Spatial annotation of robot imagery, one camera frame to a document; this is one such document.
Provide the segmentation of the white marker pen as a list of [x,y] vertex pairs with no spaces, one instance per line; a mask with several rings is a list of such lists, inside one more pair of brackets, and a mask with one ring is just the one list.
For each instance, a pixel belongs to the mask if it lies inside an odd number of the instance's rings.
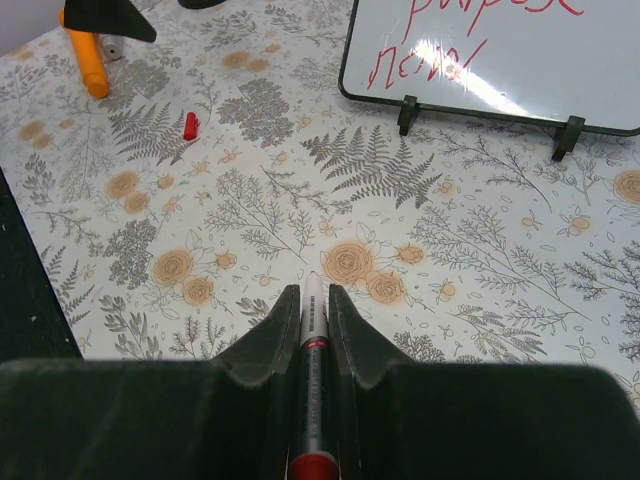
[[307,277],[301,303],[294,406],[287,477],[338,479],[327,304],[323,281],[315,272]]

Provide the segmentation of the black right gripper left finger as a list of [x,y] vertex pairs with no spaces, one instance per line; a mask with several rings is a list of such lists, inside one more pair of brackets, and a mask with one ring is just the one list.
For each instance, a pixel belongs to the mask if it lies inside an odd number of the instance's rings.
[[5,479],[281,479],[300,289],[207,361],[24,359],[1,367]]

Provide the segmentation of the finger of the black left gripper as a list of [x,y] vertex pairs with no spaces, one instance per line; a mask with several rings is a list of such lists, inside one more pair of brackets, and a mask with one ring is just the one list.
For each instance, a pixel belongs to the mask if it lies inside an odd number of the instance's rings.
[[155,42],[157,32],[129,0],[66,0],[62,26],[75,31]]

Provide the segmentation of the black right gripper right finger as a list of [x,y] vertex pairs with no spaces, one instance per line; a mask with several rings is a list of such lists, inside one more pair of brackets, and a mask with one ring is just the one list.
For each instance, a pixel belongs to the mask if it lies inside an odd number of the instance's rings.
[[345,479],[635,479],[639,422],[607,372],[423,363],[328,297]]

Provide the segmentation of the black round microphone stand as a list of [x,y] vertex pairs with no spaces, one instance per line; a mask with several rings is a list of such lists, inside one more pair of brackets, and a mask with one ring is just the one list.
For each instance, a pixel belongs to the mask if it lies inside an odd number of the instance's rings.
[[224,2],[225,0],[178,0],[180,6],[190,10],[212,8]]

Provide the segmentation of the black framed whiteboard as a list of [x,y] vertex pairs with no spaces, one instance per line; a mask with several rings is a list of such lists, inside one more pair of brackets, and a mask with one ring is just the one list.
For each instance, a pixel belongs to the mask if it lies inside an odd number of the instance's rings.
[[350,99],[639,131],[635,1],[358,1],[339,87]]

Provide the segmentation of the red marker cap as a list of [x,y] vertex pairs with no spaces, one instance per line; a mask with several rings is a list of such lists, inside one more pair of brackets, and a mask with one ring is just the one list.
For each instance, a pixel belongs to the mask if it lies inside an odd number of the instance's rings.
[[183,138],[186,141],[193,141],[198,136],[199,119],[194,112],[188,112],[185,118]]

